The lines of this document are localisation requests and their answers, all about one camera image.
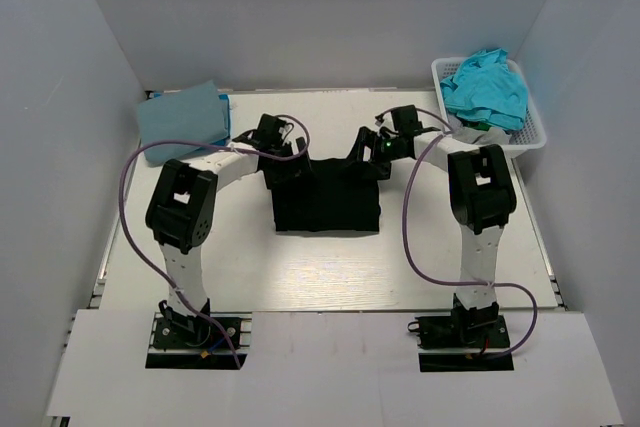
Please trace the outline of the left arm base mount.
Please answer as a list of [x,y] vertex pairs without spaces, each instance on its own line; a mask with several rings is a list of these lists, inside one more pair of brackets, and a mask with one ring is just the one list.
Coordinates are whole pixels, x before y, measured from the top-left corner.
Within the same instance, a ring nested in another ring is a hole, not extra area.
[[222,313],[220,327],[198,316],[184,317],[159,303],[154,314],[145,368],[164,370],[239,370],[249,353],[250,314]]

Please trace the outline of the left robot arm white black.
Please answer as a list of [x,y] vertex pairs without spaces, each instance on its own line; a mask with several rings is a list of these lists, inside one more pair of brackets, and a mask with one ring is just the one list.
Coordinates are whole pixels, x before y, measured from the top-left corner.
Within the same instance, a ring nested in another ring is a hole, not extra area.
[[177,334],[199,346],[211,334],[209,297],[202,278],[201,246],[213,226],[219,191],[272,166],[290,167],[306,153],[309,134],[293,147],[287,136],[298,120],[264,114],[258,127],[226,146],[213,146],[211,165],[199,170],[178,159],[164,163],[148,206],[145,223],[159,244],[169,277],[168,299],[160,310],[178,320]]

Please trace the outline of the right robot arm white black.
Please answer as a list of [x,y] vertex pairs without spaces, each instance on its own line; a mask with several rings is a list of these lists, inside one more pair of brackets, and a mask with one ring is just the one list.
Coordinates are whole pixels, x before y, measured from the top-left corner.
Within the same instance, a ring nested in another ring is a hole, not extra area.
[[448,175],[450,206],[461,230],[461,266],[457,281],[422,277],[455,289],[451,331],[461,344],[484,338],[497,321],[495,293],[498,246],[517,199],[501,146],[472,145],[454,137],[454,128],[437,115],[440,127],[426,127],[421,109],[405,105],[376,116],[375,130],[359,128],[348,159],[362,178],[387,180],[391,163],[411,158]]

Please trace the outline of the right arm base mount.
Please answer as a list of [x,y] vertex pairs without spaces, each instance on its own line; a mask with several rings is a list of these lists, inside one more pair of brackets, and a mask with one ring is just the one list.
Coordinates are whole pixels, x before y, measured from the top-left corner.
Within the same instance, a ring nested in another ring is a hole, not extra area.
[[407,324],[417,337],[422,373],[508,372],[514,369],[508,328],[498,307],[481,314],[456,306],[447,315],[421,315]]

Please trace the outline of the black t-shirt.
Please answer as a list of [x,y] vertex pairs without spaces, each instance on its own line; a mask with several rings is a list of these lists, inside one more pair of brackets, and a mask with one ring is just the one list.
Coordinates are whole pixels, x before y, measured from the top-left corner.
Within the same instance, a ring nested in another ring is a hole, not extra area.
[[278,232],[380,230],[380,176],[366,162],[296,159],[263,174]]

